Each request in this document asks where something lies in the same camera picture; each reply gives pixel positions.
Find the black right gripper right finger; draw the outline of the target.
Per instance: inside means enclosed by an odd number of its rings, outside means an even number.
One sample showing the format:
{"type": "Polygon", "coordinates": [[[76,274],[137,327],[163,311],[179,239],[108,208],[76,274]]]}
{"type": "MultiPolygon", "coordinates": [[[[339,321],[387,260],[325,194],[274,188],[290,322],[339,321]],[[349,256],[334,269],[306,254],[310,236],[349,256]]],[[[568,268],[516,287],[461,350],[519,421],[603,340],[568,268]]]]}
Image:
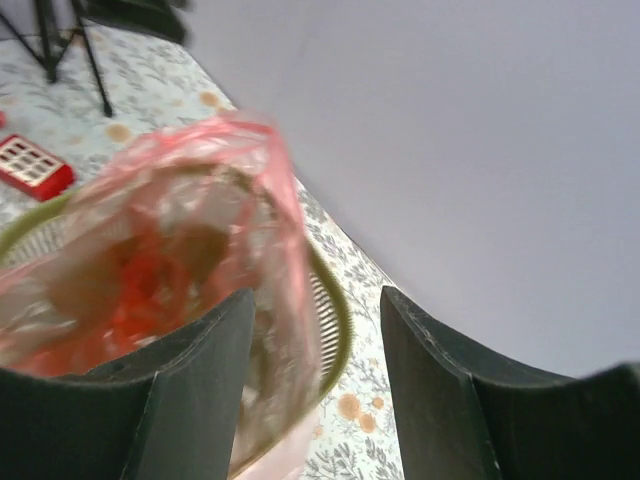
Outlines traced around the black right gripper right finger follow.
{"type": "Polygon", "coordinates": [[[639,366],[570,378],[504,356],[399,289],[381,331],[408,479],[635,479],[639,366]]]}

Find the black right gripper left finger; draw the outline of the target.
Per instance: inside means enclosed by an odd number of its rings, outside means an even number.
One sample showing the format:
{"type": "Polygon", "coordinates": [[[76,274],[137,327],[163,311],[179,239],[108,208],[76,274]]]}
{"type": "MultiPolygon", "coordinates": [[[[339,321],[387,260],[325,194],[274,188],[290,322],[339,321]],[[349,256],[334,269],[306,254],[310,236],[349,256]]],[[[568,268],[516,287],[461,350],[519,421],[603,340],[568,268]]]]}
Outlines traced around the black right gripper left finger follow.
{"type": "Polygon", "coordinates": [[[224,479],[248,371],[254,295],[83,375],[1,373],[5,479],[224,479]]]}

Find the green plastic trash bin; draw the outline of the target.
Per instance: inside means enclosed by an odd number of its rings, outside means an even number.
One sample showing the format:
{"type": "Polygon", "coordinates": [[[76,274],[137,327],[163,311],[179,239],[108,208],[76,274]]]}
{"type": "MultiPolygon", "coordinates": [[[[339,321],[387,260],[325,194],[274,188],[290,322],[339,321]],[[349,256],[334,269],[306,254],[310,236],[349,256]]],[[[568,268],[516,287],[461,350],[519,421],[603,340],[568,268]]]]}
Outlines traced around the green plastic trash bin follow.
{"type": "MultiPolygon", "coordinates": [[[[1,265],[19,266],[59,248],[59,216],[65,193],[16,218],[1,232],[1,265]]],[[[353,322],[338,282],[313,246],[308,247],[311,285],[321,342],[321,386],[315,402],[286,433],[230,469],[231,479],[297,479],[304,469],[320,403],[337,383],[353,343],[353,322]]]]}

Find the red torn trash bag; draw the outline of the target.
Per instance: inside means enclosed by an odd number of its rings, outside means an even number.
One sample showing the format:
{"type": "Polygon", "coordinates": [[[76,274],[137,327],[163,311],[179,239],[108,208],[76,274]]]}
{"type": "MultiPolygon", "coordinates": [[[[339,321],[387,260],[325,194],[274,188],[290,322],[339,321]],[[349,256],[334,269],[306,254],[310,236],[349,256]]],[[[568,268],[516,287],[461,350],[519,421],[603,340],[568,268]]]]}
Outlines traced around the red torn trash bag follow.
{"type": "Polygon", "coordinates": [[[249,289],[255,315],[230,469],[315,402],[309,246],[274,126],[236,111],[144,135],[73,193],[59,219],[58,249],[1,272],[1,373],[86,374],[249,289]]]}

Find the red calculator toy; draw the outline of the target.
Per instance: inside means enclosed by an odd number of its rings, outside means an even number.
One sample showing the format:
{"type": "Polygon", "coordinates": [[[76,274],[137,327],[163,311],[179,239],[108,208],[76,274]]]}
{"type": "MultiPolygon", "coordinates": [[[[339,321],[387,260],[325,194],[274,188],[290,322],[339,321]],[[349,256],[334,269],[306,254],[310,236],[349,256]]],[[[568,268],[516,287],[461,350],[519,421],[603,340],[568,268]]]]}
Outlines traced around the red calculator toy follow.
{"type": "Polygon", "coordinates": [[[17,134],[1,141],[1,181],[39,202],[49,201],[75,182],[71,166],[17,134]]]}

